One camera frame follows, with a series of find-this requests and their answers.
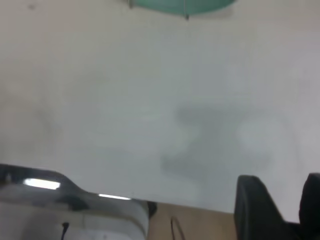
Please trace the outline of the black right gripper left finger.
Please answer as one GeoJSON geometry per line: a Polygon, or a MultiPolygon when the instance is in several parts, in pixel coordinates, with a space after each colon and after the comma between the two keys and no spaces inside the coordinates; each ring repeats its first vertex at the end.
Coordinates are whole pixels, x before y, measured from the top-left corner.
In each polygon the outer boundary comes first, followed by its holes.
{"type": "Polygon", "coordinates": [[[234,224],[238,240],[298,240],[266,186],[256,176],[237,179],[234,224]]]}

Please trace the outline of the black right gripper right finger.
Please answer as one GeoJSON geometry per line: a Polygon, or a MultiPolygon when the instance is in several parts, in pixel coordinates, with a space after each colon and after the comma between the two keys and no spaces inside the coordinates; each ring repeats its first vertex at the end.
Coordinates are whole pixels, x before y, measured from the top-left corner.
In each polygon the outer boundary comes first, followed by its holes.
{"type": "Polygon", "coordinates": [[[304,183],[299,221],[305,240],[320,239],[320,174],[310,173],[304,183]]]}

